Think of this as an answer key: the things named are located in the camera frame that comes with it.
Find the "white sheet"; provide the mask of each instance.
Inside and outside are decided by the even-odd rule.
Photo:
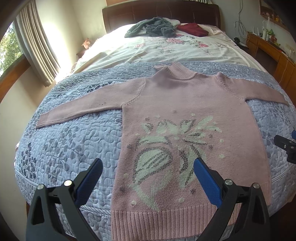
[[[161,61],[213,61],[245,65],[266,72],[217,27],[200,25],[209,32],[207,37],[196,37],[177,30],[176,38],[146,35],[124,38],[131,26],[133,24],[122,26],[98,39],[78,60],[74,73],[124,63]]]

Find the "green floral pattern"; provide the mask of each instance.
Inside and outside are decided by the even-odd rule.
[[[152,123],[142,123],[141,126],[146,132],[146,136],[138,138],[136,150],[142,146],[142,149],[135,160],[132,188],[139,198],[154,211],[159,211],[158,204],[154,196],[163,190],[172,179],[172,171],[169,168],[173,160],[171,153],[172,142],[178,141],[180,168],[179,168],[179,187],[185,189],[194,180],[193,162],[196,158],[201,157],[207,161],[204,147],[208,142],[204,140],[206,136],[213,137],[214,132],[221,133],[221,129],[216,126],[217,122],[212,122],[213,116],[207,116],[198,123],[196,119],[181,120],[177,125],[170,120],[159,121],[157,125]],[[161,144],[161,146],[152,146],[152,144]],[[148,177],[166,169],[161,180],[155,180],[150,189],[150,194],[141,190],[140,184]]]

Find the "blue gripper pad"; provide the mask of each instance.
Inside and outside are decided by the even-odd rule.
[[[296,140],[296,131],[292,131],[292,138]]]
[[[93,191],[96,183],[103,172],[103,162],[101,159],[96,159],[96,163],[85,176],[79,187],[76,189],[75,206],[80,207],[85,205],[91,192]]]
[[[219,208],[222,204],[221,189],[198,158],[194,161],[193,170],[211,204]]]

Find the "white wall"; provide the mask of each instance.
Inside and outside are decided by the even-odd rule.
[[[102,9],[106,0],[71,0],[84,39],[92,43],[106,34]]]
[[[0,212],[20,240],[25,240],[26,202],[15,179],[15,146],[32,115],[54,86],[44,87],[30,67],[0,103]]]
[[[237,29],[234,29],[235,21],[238,21],[239,13],[239,0],[212,0],[213,4],[217,4],[220,7],[222,29],[226,34],[234,39],[239,37]],[[259,32],[262,32],[262,21],[266,20],[260,15],[259,0],[243,0],[244,8],[241,13],[241,21],[246,27],[247,31],[252,31],[252,27],[259,28]],[[275,37],[278,39],[278,43],[281,44],[281,48],[286,49],[286,43],[296,50],[296,43],[293,40],[291,34],[282,27],[270,23],[270,28],[273,29]]]
[[[61,68],[71,69],[84,42],[71,0],[36,0],[36,4],[45,34]]]

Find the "headboard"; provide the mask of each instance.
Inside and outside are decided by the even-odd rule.
[[[153,17],[177,19],[181,23],[209,24],[221,28],[219,6],[195,1],[137,0],[103,8],[106,32]]]

